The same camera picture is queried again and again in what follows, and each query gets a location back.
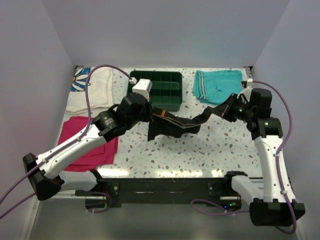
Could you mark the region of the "black striped underwear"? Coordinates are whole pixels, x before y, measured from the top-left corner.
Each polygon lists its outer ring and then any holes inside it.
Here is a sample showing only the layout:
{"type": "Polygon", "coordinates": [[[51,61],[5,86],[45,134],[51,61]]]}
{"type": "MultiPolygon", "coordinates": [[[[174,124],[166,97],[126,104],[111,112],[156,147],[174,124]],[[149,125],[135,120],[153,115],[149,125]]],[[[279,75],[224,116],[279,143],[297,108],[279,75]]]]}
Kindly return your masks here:
{"type": "Polygon", "coordinates": [[[222,111],[218,107],[208,106],[194,118],[184,118],[155,107],[148,124],[147,141],[152,141],[159,135],[181,138],[183,134],[197,134],[211,115],[220,117],[222,111]]]}

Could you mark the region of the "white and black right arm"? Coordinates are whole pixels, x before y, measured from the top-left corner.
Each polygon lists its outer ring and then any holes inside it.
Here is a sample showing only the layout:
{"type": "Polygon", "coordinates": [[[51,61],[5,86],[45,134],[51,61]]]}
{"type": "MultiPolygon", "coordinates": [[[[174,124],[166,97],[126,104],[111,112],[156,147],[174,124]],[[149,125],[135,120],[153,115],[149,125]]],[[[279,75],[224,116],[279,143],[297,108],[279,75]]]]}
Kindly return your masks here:
{"type": "Polygon", "coordinates": [[[233,93],[220,105],[223,119],[246,123],[257,149],[263,182],[263,189],[259,189],[248,176],[238,173],[225,181],[222,189],[227,196],[241,196],[255,226],[296,228],[306,210],[303,203],[297,202],[287,175],[282,125],[271,116],[271,103],[269,90],[254,88],[249,100],[243,94],[233,93]]]}

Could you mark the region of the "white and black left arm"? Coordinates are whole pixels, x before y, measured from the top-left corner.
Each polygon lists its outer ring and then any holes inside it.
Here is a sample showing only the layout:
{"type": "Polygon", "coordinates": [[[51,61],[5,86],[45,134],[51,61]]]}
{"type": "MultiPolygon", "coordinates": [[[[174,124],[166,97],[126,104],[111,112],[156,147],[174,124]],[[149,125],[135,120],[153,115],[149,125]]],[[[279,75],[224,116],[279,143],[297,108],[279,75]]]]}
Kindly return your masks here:
{"type": "Polygon", "coordinates": [[[57,147],[39,155],[25,155],[22,162],[37,199],[48,200],[68,190],[99,196],[104,184],[96,170],[65,173],[65,168],[91,150],[124,135],[137,123],[148,122],[151,109],[149,93],[132,92],[57,147]]]}

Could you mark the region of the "folded teal shorts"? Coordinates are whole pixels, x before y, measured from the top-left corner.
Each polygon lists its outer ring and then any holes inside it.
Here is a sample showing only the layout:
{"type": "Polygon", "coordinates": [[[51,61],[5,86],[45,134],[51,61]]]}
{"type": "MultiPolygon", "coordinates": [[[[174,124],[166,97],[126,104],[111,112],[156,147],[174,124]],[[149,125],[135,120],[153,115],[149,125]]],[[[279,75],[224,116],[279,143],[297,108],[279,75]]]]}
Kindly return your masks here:
{"type": "Polygon", "coordinates": [[[220,105],[231,94],[242,91],[243,75],[240,70],[197,70],[192,94],[202,103],[220,105]]]}

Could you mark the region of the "green plastic divided tray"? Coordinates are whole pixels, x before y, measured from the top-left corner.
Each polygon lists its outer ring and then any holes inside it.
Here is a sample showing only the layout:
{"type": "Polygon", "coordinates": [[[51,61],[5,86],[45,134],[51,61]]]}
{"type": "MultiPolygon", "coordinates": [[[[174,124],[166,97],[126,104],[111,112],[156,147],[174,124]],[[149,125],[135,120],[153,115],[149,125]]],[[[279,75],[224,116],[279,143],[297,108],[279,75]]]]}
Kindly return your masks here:
{"type": "Polygon", "coordinates": [[[183,75],[177,71],[133,70],[131,77],[148,79],[153,107],[169,112],[178,112],[183,102],[183,75]]]}

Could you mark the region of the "cream daisy print shirt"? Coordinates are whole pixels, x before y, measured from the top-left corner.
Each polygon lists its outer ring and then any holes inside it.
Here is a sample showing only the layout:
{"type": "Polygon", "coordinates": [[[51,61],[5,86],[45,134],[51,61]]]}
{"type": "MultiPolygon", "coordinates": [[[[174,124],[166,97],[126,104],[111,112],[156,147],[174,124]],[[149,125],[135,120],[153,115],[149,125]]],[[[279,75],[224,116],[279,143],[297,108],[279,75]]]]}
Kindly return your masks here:
{"type": "MultiPolygon", "coordinates": [[[[75,115],[85,113],[88,110],[85,84],[92,69],[92,67],[78,67],[75,70],[66,105],[67,113],[75,115]]],[[[91,110],[108,108],[114,104],[112,73],[112,69],[101,67],[91,75],[87,86],[91,110]]]]}

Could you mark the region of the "aluminium frame rail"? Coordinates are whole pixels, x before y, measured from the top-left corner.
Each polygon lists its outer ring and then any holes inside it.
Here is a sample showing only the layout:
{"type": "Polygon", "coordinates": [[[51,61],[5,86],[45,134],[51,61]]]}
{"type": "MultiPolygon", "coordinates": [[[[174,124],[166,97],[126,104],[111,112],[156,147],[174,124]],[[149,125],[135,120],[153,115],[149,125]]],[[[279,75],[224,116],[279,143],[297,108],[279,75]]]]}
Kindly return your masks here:
{"type": "Polygon", "coordinates": [[[247,79],[253,79],[252,69],[253,69],[253,66],[245,66],[244,67],[247,79]]]}

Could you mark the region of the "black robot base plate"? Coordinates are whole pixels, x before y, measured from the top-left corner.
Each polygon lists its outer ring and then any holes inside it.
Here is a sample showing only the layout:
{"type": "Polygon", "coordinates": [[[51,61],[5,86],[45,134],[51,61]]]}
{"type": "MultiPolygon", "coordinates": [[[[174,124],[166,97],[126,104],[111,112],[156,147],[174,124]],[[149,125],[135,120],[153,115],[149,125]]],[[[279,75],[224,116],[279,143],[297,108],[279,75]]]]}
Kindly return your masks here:
{"type": "Polygon", "coordinates": [[[222,178],[106,178],[104,189],[111,207],[123,204],[190,204],[202,199],[235,211],[242,207],[238,193],[222,178]]]}

